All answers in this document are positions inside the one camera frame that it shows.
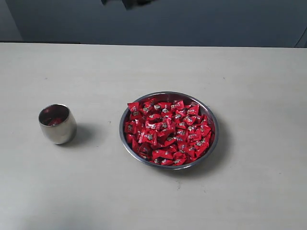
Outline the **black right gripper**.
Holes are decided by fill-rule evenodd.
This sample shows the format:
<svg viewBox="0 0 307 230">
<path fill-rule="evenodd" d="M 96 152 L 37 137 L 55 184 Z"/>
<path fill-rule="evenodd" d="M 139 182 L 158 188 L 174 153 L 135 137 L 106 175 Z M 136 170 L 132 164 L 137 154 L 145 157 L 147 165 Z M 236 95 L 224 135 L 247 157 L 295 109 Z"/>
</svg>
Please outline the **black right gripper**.
<svg viewBox="0 0 307 230">
<path fill-rule="evenodd" d="M 114 0 L 101 0 L 103 5 L 107 5 L 108 3 L 112 2 Z M 143 6 L 146 4 L 150 4 L 155 0 L 122 0 L 123 5 L 126 10 L 131 10 L 133 8 L 136 8 L 137 6 Z"/>
</svg>

